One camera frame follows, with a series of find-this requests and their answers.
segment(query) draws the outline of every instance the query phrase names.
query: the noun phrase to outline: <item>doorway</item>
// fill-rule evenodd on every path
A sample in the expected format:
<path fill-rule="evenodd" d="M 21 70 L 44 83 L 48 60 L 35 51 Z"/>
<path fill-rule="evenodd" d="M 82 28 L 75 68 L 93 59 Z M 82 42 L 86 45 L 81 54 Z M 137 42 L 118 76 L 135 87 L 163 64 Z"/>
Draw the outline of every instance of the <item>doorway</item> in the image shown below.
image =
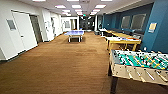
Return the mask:
<path fill-rule="evenodd" d="M 35 15 L 29 15 L 29 16 L 37 43 L 43 42 L 37 16 Z"/>
<path fill-rule="evenodd" d="M 79 17 L 79 28 L 82 30 L 94 30 L 95 17 Z"/>

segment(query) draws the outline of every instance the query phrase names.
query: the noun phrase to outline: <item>window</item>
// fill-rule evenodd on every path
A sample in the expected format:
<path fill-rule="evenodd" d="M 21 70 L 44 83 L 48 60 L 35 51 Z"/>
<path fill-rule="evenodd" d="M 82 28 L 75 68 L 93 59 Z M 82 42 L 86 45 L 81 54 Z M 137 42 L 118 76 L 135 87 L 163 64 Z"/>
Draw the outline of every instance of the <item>window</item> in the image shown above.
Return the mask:
<path fill-rule="evenodd" d="M 132 19 L 131 29 L 142 30 L 146 14 L 134 15 Z"/>
<path fill-rule="evenodd" d="M 130 16 L 124 16 L 122 18 L 121 28 L 129 28 L 129 20 L 130 20 Z"/>

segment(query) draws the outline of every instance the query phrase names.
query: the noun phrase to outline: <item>white wall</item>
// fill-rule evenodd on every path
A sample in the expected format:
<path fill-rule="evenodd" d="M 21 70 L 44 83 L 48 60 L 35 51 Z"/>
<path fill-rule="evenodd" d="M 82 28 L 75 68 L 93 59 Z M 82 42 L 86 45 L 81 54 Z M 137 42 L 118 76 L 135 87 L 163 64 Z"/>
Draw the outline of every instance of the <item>white wall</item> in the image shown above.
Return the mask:
<path fill-rule="evenodd" d="M 57 19 L 57 21 L 58 21 L 58 22 L 54 22 L 54 24 L 57 25 L 56 26 L 57 28 L 55 28 L 55 34 L 56 34 L 56 36 L 59 36 L 60 34 L 63 33 L 62 25 L 61 25 L 61 15 L 51 12 L 51 17 Z"/>
<path fill-rule="evenodd" d="M 77 17 L 61 17 L 62 22 L 63 22 L 63 20 L 70 20 L 70 19 L 77 19 L 77 29 L 79 30 L 79 16 L 77 16 Z"/>
<path fill-rule="evenodd" d="M 54 34 L 52 29 L 50 11 L 46 9 L 42 9 L 42 13 L 43 13 L 43 19 L 45 23 L 45 29 L 47 32 L 48 41 L 51 41 L 54 39 Z"/>
<path fill-rule="evenodd" d="M 94 31 L 97 30 L 97 15 L 95 16 L 95 28 L 94 28 Z"/>
<path fill-rule="evenodd" d="M 0 48 L 1 48 L 1 55 L 0 60 L 8 60 L 16 55 L 21 51 L 19 46 L 21 45 L 21 37 L 19 35 L 18 29 L 11 31 L 9 29 L 9 26 L 7 24 L 6 20 L 13 20 L 13 11 L 19 11 L 24 13 L 29 13 L 32 15 L 38 15 L 40 17 L 40 14 L 43 14 L 41 16 L 41 19 L 39 20 L 40 23 L 44 23 L 46 21 L 51 22 L 50 18 L 50 12 L 48 10 L 43 9 L 42 11 L 39 11 L 39 8 L 15 1 L 15 0 L 0 0 Z M 40 25 L 41 31 L 46 32 L 44 25 Z M 42 38 L 46 40 L 52 40 L 53 34 L 52 27 L 48 28 L 49 31 L 47 31 L 46 35 L 42 34 Z"/>

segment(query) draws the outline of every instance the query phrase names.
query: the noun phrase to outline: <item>ping pong table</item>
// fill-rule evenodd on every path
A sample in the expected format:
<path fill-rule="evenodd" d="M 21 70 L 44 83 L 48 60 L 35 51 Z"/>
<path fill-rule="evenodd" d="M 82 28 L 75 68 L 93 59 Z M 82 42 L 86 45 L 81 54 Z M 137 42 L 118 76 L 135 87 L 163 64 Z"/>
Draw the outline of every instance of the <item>ping pong table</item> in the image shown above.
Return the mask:
<path fill-rule="evenodd" d="M 79 42 L 81 42 L 83 34 L 84 34 L 83 30 L 72 30 L 68 31 L 64 35 L 69 35 L 69 42 L 71 41 L 71 38 L 79 38 Z"/>

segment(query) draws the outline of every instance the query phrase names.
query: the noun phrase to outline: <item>foosball table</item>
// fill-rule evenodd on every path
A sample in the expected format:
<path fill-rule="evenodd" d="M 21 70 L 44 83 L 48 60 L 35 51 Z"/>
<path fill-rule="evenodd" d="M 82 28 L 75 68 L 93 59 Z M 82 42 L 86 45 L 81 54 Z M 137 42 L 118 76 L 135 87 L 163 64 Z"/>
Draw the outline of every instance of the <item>foosball table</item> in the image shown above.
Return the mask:
<path fill-rule="evenodd" d="M 118 77 L 168 85 L 168 54 L 111 50 L 108 75 L 113 77 L 111 94 Z"/>

